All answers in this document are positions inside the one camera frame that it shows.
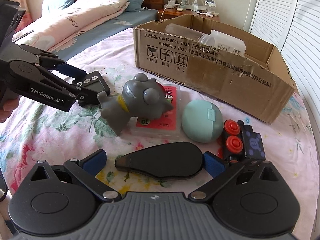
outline umbrella icon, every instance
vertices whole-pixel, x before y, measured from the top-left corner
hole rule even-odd
[[[170,57],[170,55],[166,52],[162,53],[162,55],[164,55],[164,59],[167,59],[167,57]]]
[[[148,47],[148,50],[151,52],[151,55],[154,56],[153,53],[157,51],[157,48]]]

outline cardboard box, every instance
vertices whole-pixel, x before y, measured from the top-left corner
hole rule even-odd
[[[245,57],[164,33],[170,23],[241,39]],[[138,68],[211,95],[267,123],[278,117],[295,90],[275,46],[224,23],[183,15],[139,25],[133,37]]]

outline yellow collar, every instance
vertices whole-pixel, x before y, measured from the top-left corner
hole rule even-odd
[[[129,109],[127,108],[127,105],[125,104],[125,101],[123,99],[123,96],[122,95],[119,95],[117,97],[117,102],[118,104],[121,106],[121,108],[126,111],[127,113],[129,113]]]

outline clear plastic case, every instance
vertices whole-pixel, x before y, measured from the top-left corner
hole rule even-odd
[[[132,135],[179,139],[181,131],[180,86],[162,85],[166,91],[166,98],[173,104],[174,109],[164,113],[160,119],[156,120],[135,118],[134,122],[130,122]]]

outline blue bed sheet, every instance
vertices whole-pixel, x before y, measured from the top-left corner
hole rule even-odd
[[[70,47],[59,51],[53,51],[53,53],[57,54],[59,58],[67,61],[81,51],[93,46],[94,44],[97,44],[105,38],[108,38],[125,29],[135,27],[139,24],[156,20],[157,13],[157,10],[147,9],[144,9],[140,12],[124,12],[120,16],[75,37],[75,43]]]

